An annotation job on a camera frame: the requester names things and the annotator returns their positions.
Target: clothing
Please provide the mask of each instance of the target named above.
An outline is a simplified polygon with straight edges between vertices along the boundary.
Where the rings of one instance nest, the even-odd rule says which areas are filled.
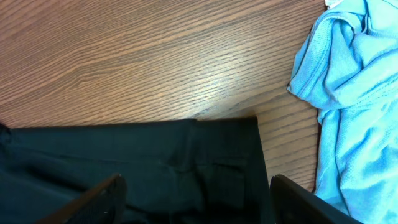
[[[32,223],[117,172],[129,223],[273,223],[256,118],[1,127],[1,220]]]
[[[323,13],[288,90],[319,108],[315,194],[361,222],[398,223],[398,1]]]

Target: wooden table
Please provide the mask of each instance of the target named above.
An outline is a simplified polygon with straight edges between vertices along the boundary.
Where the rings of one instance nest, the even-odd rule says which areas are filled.
[[[323,0],[0,2],[11,128],[256,115],[268,175],[311,190],[316,110],[287,92]]]

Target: light blue shirt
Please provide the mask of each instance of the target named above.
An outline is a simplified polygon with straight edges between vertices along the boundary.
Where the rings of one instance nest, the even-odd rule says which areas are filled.
[[[398,223],[398,0],[323,13],[288,90],[319,109],[315,194],[363,223]]]

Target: dark clothing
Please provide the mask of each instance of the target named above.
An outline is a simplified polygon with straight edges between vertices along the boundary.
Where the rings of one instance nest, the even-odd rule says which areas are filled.
[[[129,223],[270,223],[256,118],[0,127],[0,220],[32,223],[114,173]]]

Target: black object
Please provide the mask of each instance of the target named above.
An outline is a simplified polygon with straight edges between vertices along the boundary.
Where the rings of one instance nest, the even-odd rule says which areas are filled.
[[[283,175],[271,178],[270,195],[276,224],[361,223]]]
[[[1,221],[40,220],[114,173],[123,222],[273,223],[256,118],[1,127]]]
[[[125,206],[126,181],[116,174],[36,223],[119,224]]]

